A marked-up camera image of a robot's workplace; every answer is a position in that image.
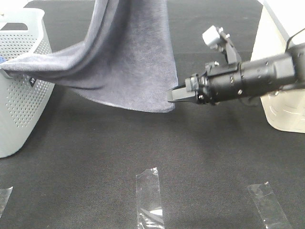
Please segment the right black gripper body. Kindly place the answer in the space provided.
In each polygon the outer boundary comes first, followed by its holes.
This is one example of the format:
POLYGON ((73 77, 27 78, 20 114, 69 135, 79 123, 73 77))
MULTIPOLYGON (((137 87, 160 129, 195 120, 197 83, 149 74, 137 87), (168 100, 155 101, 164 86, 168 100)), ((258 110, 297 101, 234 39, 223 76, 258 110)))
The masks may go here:
POLYGON ((216 105, 237 99, 242 90, 240 63, 217 65, 205 64, 203 73, 195 73, 184 81, 185 90, 192 94, 194 103, 216 105))

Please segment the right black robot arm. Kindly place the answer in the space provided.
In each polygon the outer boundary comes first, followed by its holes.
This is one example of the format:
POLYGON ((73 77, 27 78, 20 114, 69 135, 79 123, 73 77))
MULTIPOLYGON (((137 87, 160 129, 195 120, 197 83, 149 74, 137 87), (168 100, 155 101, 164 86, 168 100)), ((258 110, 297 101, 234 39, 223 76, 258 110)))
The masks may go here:
POLYGON ((222 27, 211 26, 204 43, 225 56, 226 64, 208 62, 202 74, 195 73, 167 92, 170 103, 216 105, 219 102, 290 91, 305 87, 305 45, 286 46, 285 52, 255 61, 241 60, 230 36, 222 27))

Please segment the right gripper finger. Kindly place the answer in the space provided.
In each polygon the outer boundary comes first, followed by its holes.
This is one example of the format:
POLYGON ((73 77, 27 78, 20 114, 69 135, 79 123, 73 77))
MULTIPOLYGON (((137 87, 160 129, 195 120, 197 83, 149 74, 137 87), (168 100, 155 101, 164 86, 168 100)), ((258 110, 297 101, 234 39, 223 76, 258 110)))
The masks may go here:
POLYGON ((181 84, 167 91, 167 101, 196 103, 196 94, 194 91, 187 91, 185 84, 181 84))

